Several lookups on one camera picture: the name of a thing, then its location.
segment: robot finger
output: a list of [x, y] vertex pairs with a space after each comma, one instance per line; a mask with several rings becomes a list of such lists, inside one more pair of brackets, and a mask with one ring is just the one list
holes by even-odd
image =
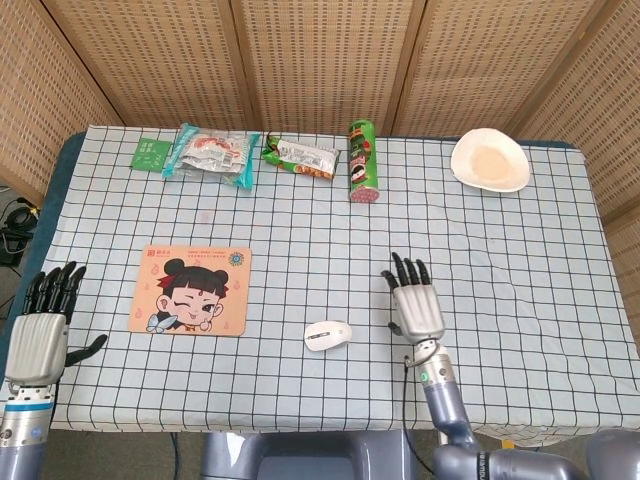
[[425, 266], [422, 260], [416, 260], [418, 264], [418, 270], [420, 270], [420, 279], [422, 280], [423, 285], [431, 285], [431, 278], [429, 278], [429, 272], [427, 271], [427, 267]]
[[391, 273], [389, 270], [383, 271], [382, 273], [380, 273], [380, 275], [382, 275], [387, 280], [389, 288], [391, 288], [392, 292], [396, 288], [398, 288], [398, 281], [396, 280], [396, 277], [393, 276], [393, 273]]
[[91, 345], [82, 350], [76, 350], [74, 352], [67, 353], [67, 357], [64, 362], [65, 367], [70, 367], [76, 363], [80, 363], [82, 360], [86, 360], [94, 356], [102, 348], [102, 346], [109, 339], [107, 335], [99, 335]]
[[38, 289], [38, 301], [36, 303], [35, 311], [37, 313], [41, 313], [45, 311], [47, 307], [47, 303], [51, 298], [51, 291], [53, 290], [53, 282], [55, 282], [56, 278], [60, 275], [60, 267], [56, 267], [49, 272], [49, 275], [44, 277], [44, 280], [40, 284], [40, 288]]
[[86, 271], [87, 267], [80, 267], [73, 275], [71, 275], [71, 277], [69, 277], [69, 280], [64, 287], [64, 294], [60, 301], [59, 310], [60, 313], [67, 317], [67, 325], [71, 322], [71, 315], [73, 314], [73, 309], [76, 305], [78, 288], [80, 287], [80, 282], [82, 281]]
[[47, 312], [60, 313], [60, 302], [62, 301], [62, 295], [64, 294], [64, 288], [67, 285], [69, 276], [76, 268], [76, 262], [67, 263], [60, 274], [53, 282], [53, 289], [51, 291], [51, 298], [49, 299], [46, 307]]
[[393, 333], [394, 335], [402, 336], [402, 330], [400, 330], [400, 325], [398, 325], [397, 323], [389, 322], [387, 324], [387, 327], [389, 328], [389, 330], [391, 330], [391, 333]]
[[402, 265], [402, 260], [400, 260], [400, 257], [396, 252], [392, 252], [391, 256], [393, 257], [396, 269], [398, 270], [398, 281], [401, 286], [406, 287], [409, 285], [409, 279], [407, 278], [407, 272], [404, 270], [404, 266]]
[[416, 272], [416, 267], [413, 266], [411, 260], [408, 258], [404, 259], [404, 263], [407, 265], [407, 271], [409, 272], [409, 279], [411, 280], [411, 285], [420, 285], [420, 280], [418, 280], [418, 272]]
[[38, 291], [40, 290], [40, 284], [44, 280], [44, 272], [37, 274], [32, 282], [27, 287], [27, 293], [24, 296], [24, 305], [22, 307], [22, 313], [29, 315], [36, 311], [36, 302], [38, 300]]

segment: checkered tablecloth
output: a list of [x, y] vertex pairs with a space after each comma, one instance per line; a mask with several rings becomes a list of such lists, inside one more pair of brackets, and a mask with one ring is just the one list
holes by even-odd
[[[129, 168], [141, 137], [175, 135], [87, 132], [44, 268], [86, 263], [69, 347], [104, 332], [109, 341], [65, 371], [54, 427], [401, 428], [411, 348], [386, 326], [394, 313], [379, 276], [392, 250], [429, 265], [478, 431], [528, 445], [640, 427], [640, 362], [579, 151], [525, 146], [529, 186], [500, 195], [453, 178], [454, 142], [381, 138], [381, 196], [361, 205], [348, 199], [344, 137], [285, 136], [339, 149], [333, 182], [259, 160], [250, 192]], [[242, 337], [127, 330], [140, 254], [153, 243], [252, 249]], [[307, 350], [304, 328], [322, 320], [349, 322], [352, 341]], [[407, 419], [431, 427], [413, 378]]]

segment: woven panel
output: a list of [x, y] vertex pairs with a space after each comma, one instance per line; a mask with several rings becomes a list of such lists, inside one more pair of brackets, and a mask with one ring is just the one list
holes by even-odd
[[636, 345], [640, 346], [640, 216], [607, 235], [613, 266]]
[[394, 135], [504, 129], [593, 0], [432, 0]]
[[243, 0], [264, 128], [344, 134], [368, 118], [379, 131], [412, 3]]
[[66, 138], [120, 120], [30, 2], [0, 0], [0, 178], [40, 204]]
[[218, 2], [45, 3], [127, 124], [247, 127]]
[[640, 1], [626, 0], [521, 136], [580, 147], [600, 214], [640, 200]]

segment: green packet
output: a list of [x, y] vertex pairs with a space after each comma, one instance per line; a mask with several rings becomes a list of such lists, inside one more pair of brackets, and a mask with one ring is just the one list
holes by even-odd
[[340, 152], [335, 149], [311, 147], [267, 135], [262, 158], [288, 172], [332, 179]]
[[162, 172], [171, 142], [141, 138], [131, 160], [131, 168], [145, 172]]

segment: black cable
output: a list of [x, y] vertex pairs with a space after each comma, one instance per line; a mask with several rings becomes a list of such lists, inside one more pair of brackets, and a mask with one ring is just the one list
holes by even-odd
[[38, 219], [31, 213], [29, 207], [18, 207], [7, 215], [5, 224], [10, 230], [28, 232], [36, 227]]
[[178, 480], [180, 474], [180, 449], [178, 448], [178, 434], [171, 432], [171, 443], [173, 444], [173, 480]]
[[7, 203], [4, 207], [4, 210], [2, 211], [2, 215], [0, 215], [0, 222], [2, 221], [2, 219], [4, 218], [4, 214], [7, 213], [7, 210], [9, 210], [9, 205], [12, 205], [14, 203], [16, 203], [18, 201], [18, 199], [14, 199], [11, 200], [9, 203]]
[[407, 376], [409, 375], [409, 367], [404, 366], [404, 381], [402, 382], [402, 431], [404, 432], [404, 438], [407, 440], [407, 445], [409, 445], [409, 450], [413, 453], [413, 456], [416, 457], [416, 460], [424, 467], [424, 469], [429, 472], [431, 475], [435, 477], [435, 473], [433, 470], [427, 465], [427, 463], [420, 458], [418, 452], [413, 447], [411, 443], [411, 439], [409, 438], [409, 433], [407, 433], [407, 424], [406, 424], [406, 409], [407, 409]]
[[16, 298], [15, 295], [11, 295], [7, 300], [5, 300], [1, 305], [0, 305], [0, 310], [2, 310], [2, 308], [9, 302], [11, 302], [14, 298]]

